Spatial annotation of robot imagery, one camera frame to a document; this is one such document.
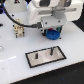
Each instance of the black cable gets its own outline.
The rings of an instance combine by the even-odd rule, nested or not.
[[[4,7],[3,4],[4,4],[4,3],[3,3],[3,0],[1,0],[1,5],[2,5],[2,7],[3,7],[3,10],[4,10],[5,14],[6,14],[6,15],[8,16],[8,18],[9,18],[11,21],[13,21],[15,24],[18,24],[18,25],[23,26],[23,27],[32,27],[32,28],[36,28],[36,27],[37,27],[36,24],[34,24],[34,25],[24,25],[24,24],[21,24],[21,23],[15,21],[15,20],[8,14],[8,12],[7,12],[7,10],[5,9],[5,7]]]

